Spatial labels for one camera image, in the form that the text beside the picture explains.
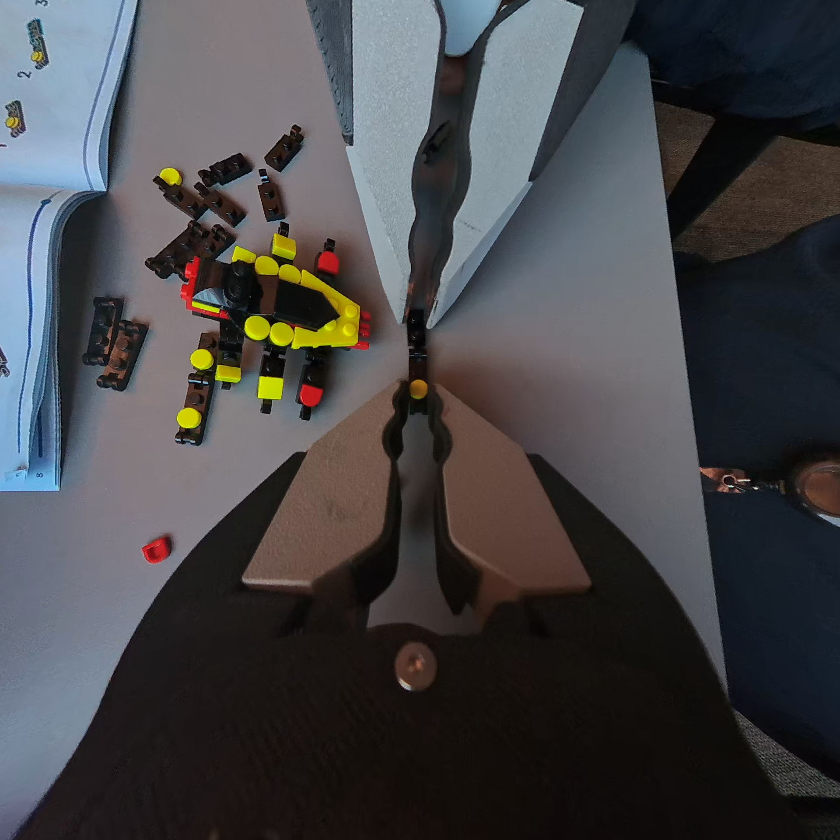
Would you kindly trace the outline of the person's dark blue clothed lap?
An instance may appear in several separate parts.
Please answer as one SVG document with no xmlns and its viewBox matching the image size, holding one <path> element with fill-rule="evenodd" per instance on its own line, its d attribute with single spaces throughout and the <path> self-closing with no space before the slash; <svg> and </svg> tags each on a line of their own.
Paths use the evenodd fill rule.
<svg viewBox="0 0 840 840">
<path fill-rule="evenodd" d="M 839 454 L 839 216 L 675 267 L 700 467 Z M 838 781 L 839 530 L 771 494 L 704 502 L 731 701 Z"/>
</svg>

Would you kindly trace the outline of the pile of black lego pieces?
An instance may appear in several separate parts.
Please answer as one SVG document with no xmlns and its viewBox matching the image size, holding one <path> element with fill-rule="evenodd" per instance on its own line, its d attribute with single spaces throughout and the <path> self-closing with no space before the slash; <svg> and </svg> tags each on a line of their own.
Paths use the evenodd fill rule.
<svg viewBox="0 0 840 840">
<path fill-rule="evenodd" d="M 216 385 L 230 390 L 240 381 L 243 345 L 246 339 L 265 343 L 270 336 L 268 312 L 259 312 L 262 298 L 256 260 L 243 249 L 231 262 L 218 257 L 235 245 L 234 228 L 246 218 L 246 211 L 222 192 L 221 187 L 253 171 L 253 164 L 241 153 L 217 161 L 197 173 L 192 189 L 184 185 L 177 169 L 166 167 L 154 177 L 164 199 L 189 218 L 186 228 L 145 266 L 161 279 L 177 275 L 185 309 L 200 319 L 217 324 L 215 331 L 202 332 L 191 354 L 191 373 L 183 407 L 177 414 L 175 442 L 199 446 L 203 443 Z M 277 193 L 265 169 L 259 170 L 259 197 L 269 222 L 280 222 L 279 233 L 288 234 L 288 224 Z M 211 212 L 222 223 L 210 228 L 200 219 Z M 87 347 L 81 356 L 87 366 L 102 368 L 97 379 L 101 389 L 124 392 L 139 360 L 149 327 L 125 318 L 120 297 L 94 297 Z"/>
</svg>

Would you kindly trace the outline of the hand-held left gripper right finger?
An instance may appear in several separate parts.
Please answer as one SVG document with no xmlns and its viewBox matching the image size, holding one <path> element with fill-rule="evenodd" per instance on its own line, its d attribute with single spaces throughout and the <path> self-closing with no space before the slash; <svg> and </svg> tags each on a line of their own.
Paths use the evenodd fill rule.
<svg viewBox="0 0 840 840">
<path fill-rule="evenodd" d="M 590 575 L 522 446 L 440 385 L 429 426 L 437 579 L 450 611 L 488 618 L 501 604 L 588 592 Z"/>
</svg>

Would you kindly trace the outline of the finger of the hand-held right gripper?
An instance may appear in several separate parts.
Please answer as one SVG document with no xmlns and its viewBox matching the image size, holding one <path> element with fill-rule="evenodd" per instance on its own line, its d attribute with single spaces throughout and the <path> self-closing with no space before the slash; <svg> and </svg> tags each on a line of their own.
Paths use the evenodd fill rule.
<svg viewBox="0 0 840 840">
<path fill-rule="evenodd" d="M 478 37 L 453 145 L 454 191 L 427 293 L 436 326 L 600 83 L 635 1 L 510 2 Z"/>
<path fill-rule="evenodd" d="M 435 1 L 307 1 L 353 183 L 397 321 L 433 322 L 415 262 L 415 174 L 431 129 L 445 55 Z"/>
</svg>

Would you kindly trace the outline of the open lego instruction booklet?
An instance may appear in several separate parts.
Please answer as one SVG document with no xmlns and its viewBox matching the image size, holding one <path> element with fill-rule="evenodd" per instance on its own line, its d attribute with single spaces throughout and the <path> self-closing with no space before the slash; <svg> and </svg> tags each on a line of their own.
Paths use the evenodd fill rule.
<svg viewBox="0 0 840 840">
<path fill-rule="evenodd" d="M 136 1 L 1 2 L 1 491 L 60 488 L 58 270 L 109 188 Z"/>
</svg>

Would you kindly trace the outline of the black chair frame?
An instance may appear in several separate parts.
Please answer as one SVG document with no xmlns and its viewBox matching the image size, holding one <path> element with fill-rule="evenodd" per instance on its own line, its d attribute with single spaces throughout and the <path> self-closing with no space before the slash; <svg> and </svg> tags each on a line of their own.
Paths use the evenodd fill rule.
<svg viewBox="0 0 840 840">
<path fill-rule="evenodd" d="M 716 118 L 668 195 L 671 239 L 681 236 L 778 137 L 838 147 L 839 122 L 806 129 L 797 120 Z"/>
</svg>

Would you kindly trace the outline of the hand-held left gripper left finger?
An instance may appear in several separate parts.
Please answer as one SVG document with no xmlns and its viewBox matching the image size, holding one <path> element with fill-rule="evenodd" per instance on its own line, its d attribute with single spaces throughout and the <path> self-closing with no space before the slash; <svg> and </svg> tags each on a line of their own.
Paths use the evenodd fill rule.
<svg viewBox="0 0 840 840">
<path fill-rule="evenodd" d="M 404 381 L 315 441 L 242 576 L 252 590 L 365 610 L 398 565 Z"/>
</svg>

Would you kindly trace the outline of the yellow black red lego model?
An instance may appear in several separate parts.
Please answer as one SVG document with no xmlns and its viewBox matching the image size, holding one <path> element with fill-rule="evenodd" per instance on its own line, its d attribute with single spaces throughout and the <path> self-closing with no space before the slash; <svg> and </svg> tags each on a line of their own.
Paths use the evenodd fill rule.
<svg viewBox="0 0 840 840">
<path fill-rule="evenodd" d="M 369 349 L 371 316 L 338 288 L 335 241 L 324 241 L 312 270 L 296 265 L 297 252 L 283 221 L 266 255 L 235 246 L 227 263 L 199 255 L 186 263 L 185 308 L 218 326 L 192 353 L 192 385 L 210 378 L 230 390 L 242 379 L 245 343 L 255 343 L 262 352 L 256 395 L 260 411 L 270 414 L 284 393 L 287 352 L 300 350 L 304 361 L 295 401 L 300 419 L 308 421 L 322 401 L 333 351 Z"/>
</svg>

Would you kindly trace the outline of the badge reel with metal clip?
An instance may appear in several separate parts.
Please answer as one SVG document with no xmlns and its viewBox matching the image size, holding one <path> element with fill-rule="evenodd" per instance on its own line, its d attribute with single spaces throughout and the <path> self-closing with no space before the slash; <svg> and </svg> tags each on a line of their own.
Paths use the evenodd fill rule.
<svg viewBox="0 0 840 840">
<path fill-rule="evenodd" d="M 838 454 L 799 458 L 776 471 L 701 467 L 699 473 L 701 488 L 707 494 L 771 494 L 782 497 L 800 513 L 839 527 Z"/>
</svg>

